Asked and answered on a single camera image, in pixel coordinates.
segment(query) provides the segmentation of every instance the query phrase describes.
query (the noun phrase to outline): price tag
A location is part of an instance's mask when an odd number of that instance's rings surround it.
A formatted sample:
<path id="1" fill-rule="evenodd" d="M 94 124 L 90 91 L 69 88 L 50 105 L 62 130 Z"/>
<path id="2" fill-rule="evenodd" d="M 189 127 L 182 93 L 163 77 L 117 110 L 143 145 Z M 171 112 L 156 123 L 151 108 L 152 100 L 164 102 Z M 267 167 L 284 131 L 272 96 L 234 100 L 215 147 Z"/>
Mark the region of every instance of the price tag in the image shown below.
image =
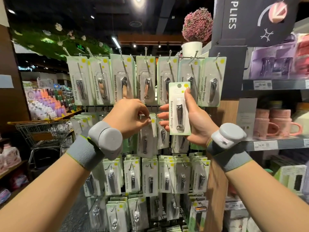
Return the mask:
<path id="1" fill-rule="evenodd" d="M 272 90 L 271 80 L 255 80 L 253 81 L 254 90 Z"/>
<path id="2" fill-rule="evenodd" d="M 242 203 L 242 201 L 237 202 L 226 202 L 225 203 L 225 210 L 240 210 L 240 209 L 246 209 L 245 205 Z"/>
<path id="3" fill-rule="evenodd" d="M 304 147 L 309 147 L 309 138 L 304 138 Z"/>
<path id="4" fill-rule="evenodd" d="M 274 141 L 262 141 L 254 142 L 255 151 L 266 151 L 266 150 L 278 150 L 278 142 Z"/>

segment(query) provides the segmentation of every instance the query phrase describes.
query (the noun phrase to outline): spotlight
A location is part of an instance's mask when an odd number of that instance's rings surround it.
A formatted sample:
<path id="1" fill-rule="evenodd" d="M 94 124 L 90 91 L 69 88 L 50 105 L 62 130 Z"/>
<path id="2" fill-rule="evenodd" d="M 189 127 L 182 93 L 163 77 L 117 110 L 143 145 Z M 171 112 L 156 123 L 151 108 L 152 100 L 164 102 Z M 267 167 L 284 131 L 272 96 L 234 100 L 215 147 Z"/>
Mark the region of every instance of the spotlight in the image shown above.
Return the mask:
<path id="1" fill-rule="evenodd" d="M 112 36 L 112 40 L 114 41 L 115 45 L 117 46 L 118 49 L 121 49 L 116 37 Z"/>
<path id="2" fill-rule="evenodd" d="M 10 13 L 12 13 L 12 14 L 16 15 L 15 11 L 10 10 L 10 9 L 7 9 L 7 10 L 8 10 Z"/>

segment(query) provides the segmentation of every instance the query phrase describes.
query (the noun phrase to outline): shopping cart basket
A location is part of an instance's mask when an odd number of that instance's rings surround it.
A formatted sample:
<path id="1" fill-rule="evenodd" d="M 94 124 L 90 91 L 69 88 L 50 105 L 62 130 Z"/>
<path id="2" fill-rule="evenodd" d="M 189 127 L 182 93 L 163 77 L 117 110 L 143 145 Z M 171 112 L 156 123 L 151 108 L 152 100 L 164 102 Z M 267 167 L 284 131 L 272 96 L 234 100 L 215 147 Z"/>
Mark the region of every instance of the shopping cart basket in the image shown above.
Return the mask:
<path id="1" fill-rule="evenodd" d="M 34 152 L 38 149 L 60 149 L 61 156 L 65 140 L 72 131 L 72 124 L 69 120 L 22 121 L 8 122 L 8 124 L 15 125 L 25 138 L 31 149 L 29 165 L 34 164 L 35 168 L 37 166 Z"/>

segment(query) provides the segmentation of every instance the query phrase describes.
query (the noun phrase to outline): metal shelf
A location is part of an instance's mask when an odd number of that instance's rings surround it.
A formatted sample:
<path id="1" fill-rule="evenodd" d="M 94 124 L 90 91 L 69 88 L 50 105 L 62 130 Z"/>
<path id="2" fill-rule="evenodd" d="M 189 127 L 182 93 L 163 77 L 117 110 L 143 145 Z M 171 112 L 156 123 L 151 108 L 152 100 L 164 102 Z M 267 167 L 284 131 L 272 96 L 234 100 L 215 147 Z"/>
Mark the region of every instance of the metal shelf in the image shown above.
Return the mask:
<path id="1" fill-rule="evenodd" d="M 271 81 L 269 87 L 254 87 L 257 82 Z M 309 89 L 309 80 L 243 80 L 243 90 L 292 90 L 292 89 Z"/>
<path id="2" fill-rule="evenodd" d="M 242 142 L 246 151 L 309 148 L 309 137 L 299 135 L 288 139 L 267 139 Z"/>

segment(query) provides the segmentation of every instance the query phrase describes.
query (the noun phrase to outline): ceiling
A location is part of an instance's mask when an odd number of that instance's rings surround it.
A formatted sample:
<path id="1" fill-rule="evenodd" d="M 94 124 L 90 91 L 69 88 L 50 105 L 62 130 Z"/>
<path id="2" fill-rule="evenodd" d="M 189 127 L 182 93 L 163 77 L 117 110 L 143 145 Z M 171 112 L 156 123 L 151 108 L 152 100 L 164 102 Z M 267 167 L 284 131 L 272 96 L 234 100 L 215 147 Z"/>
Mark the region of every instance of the ceiling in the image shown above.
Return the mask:
<path id="1" fill-rule="evenodd" d="M 213 15 L 214 0 L 145 0 L 145 6 L 136 8 L 132 0 L 5 0 L 10 23 L 35 25 L 42 29 L 60 23 L 64 29 L 72 29 L 79 35 L 98 39 L 114 52 L 112 35 L 152 34 L 181 35 L 185 16 L 206 7 Z M 297 21 L 309 17 L 309 3 L 299 4 Z M 147 46 L 148 53 L 168 55 L 169 50 L 176 54 L 180 46 Z M 123 46 L 124 54 L 145 53 L 145 46 Z"/>

